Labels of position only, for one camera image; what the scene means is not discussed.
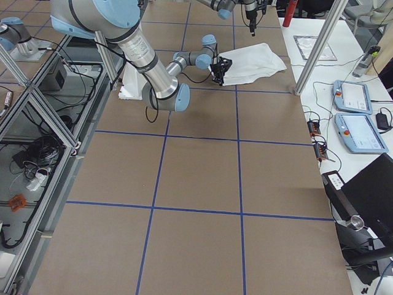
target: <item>black monitor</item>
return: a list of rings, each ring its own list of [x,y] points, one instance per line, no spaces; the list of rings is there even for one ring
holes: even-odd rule
[[[365,225],[393,249],[393,159],[381,154],[341,190]]]

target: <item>red cylinder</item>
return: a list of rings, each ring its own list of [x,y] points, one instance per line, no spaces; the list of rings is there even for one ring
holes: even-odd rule
[[[284,26],[286,28],[289,27],[290,21],[295,13],[297,1],[298,0],[290,0],[288,8],[287,8],[287,13],[285,14],[284,23],[282,24],[282,26]]]

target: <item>white table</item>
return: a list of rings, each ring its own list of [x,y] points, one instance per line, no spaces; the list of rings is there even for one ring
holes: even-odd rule
[[[318,36],[324,21],[323,20],[310,20],[294,18],[292,19],[290,26],[288,28],[282,27],[282,33],[284,35],[284,40],[286,43],[287,51],[291,60],[292,70],[294,72],[295,80],[297,81],[305,65],[305,60],[300,55],[299,49],[295,43],[294,35],[301,36]],[[374,78],[375,76],[363,76],[361,78],[355,78],[352,76],[351,72],[357,64],[357,61],[348,63],[344,66],[339,66],[347,63],[348,61],[358,59],[362,54],[363,50],[360,48],[355,37],[353,36],[351,30],[348,28],[345,21],[340,20],[329,41],[330,47],[332,48],[334,54],[337,57],[337,61],[319,61],[318,65],[335,65],[335,66],[317,66],[315,67],[311,79],[308,81],[302,95],[302,104],[308,106],[312,111],[317,112],[321,118],[329,118],[329,113],[323,110],[316,104],[316,97],[313,93],[313,82],[324,82],[328,84],[334,83],[336,80],[346,80],[351,82],[363,82]],[[378,101],[391,101],[389,94],[384,88],[383,84],[379,79],[373,79],[372,81],[366,82],[368,90],[370,92],[371,100]],[[316,91],[318,95],[318,103],[323,107],[330,109],[332,107],[332,86],[324,84],[316,84]],[[379,111],[381,107],[390,109],[393,112],[393,103],[373,103],[373,115],[371,115],[375,125],[375,114]],[[335,107],[332,108],[332,113],[336,114],[341,111],[337,111]],[[312,119],[317,119],[317,116],[312,114]],[[335,129],[334,118],[330,120],[329,126],[328,121],[321,121],[321,133],[325,138],[327,137],[328,148],[335,152],[342,161],[342,168],[340,170],[340,175],[344,181],[349,181],[353,176],[358,174],[364,167],[366,167],[370,162],[376,159],[379,155],[366,155],[366,154],[351,154],[348,152],[343,142],[340,140],[339,135]],[[387,132],[382,135],[383,140],[389,147],[388,154],[393,157],[393,131]],[[336,160],[337,158],[328,152],[330,159]],[[325,173],[332,170],[337,170],[339,168],[339,162],[322,161],[321,173]],[[358,279],[356,274],[352,271],[348,272],[348,276],[351,281],[352,290],[354,295],[360,295],[363,283]],[[369,287],[368,294],[373,294],[377,280],[374,280],[371,287]],[[383,279],[383,283],[378,291],[378,295],[391,295],[393,290],[393,277],[386,277]]]

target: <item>blue tablet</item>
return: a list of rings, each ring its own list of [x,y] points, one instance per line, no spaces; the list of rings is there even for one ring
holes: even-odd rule
[[[366,114],[336,114],[336,128],[346,147],[353,154],[382,154],[388,148]]]
[[[366,84],[337,80],[333,86],[334,103],[344,112],[361,112],[371,115],[373,107]]]

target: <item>white towel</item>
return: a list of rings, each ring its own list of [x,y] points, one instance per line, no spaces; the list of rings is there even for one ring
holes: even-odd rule
[[[253,83],[258,78],[270,77],[287,69],[284,62],[266,43],[220,53],[232,60],[224,75],[224,86]]]

